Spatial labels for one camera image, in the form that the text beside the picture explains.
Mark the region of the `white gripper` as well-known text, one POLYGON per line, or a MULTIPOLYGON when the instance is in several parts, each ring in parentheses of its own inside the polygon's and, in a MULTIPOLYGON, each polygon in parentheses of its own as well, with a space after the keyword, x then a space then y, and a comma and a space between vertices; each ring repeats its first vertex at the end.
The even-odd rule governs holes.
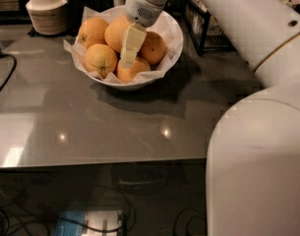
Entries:
POLYGON ((119 64, 129 69, 139 53, 149 28, 155 24, 167 0, 126 0, 126 17, 132 24, 123 34, 119 64))

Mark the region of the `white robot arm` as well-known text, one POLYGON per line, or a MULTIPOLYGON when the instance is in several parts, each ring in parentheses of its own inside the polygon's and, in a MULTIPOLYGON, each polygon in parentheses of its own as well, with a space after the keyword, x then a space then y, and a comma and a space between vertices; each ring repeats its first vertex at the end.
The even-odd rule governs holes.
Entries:
POLYGON ((300 14, 279 0, 201 0, 262 85, 210 138, 208 236, 300 236, 300 14))

